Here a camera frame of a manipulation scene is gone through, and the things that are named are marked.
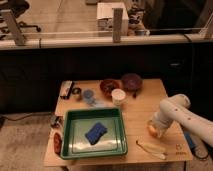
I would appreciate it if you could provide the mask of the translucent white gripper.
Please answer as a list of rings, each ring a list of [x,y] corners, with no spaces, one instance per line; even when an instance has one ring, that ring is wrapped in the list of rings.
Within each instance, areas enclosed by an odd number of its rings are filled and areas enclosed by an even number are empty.
[[[156,129],[156,138],[161,139],[166,130],[171,126],[172,120],[162,112],[155,112],[149,120],[149,124]]]

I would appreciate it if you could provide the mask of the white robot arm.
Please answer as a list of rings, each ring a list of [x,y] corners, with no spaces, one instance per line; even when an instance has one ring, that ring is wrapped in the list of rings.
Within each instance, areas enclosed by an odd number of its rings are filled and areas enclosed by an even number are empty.
[[[191,112],[190,105],[189,98],[184,94],[162,99],[159,110],[149,120],[149,124],[156,130],[155,137],[161,138],[176,121],[213,147],[213,121]]]

